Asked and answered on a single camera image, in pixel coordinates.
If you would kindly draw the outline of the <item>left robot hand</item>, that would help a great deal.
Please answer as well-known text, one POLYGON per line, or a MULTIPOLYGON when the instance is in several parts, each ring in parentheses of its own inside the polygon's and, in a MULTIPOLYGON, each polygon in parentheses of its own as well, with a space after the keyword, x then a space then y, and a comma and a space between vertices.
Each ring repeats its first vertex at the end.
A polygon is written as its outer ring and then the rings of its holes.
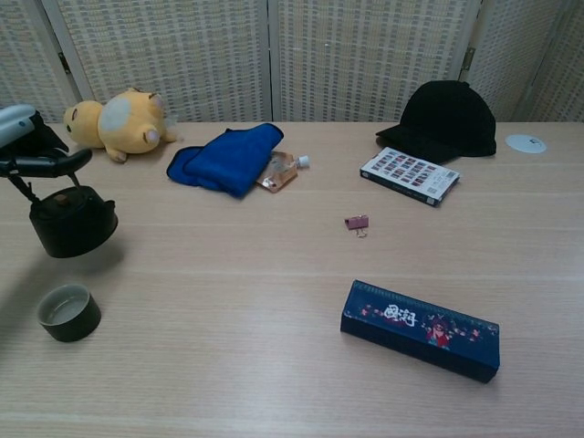
POLYGON ((68 146, 29 104, 1 109, 1 176, 57 178, 74 175, 92 158, 91 150, 68 146))

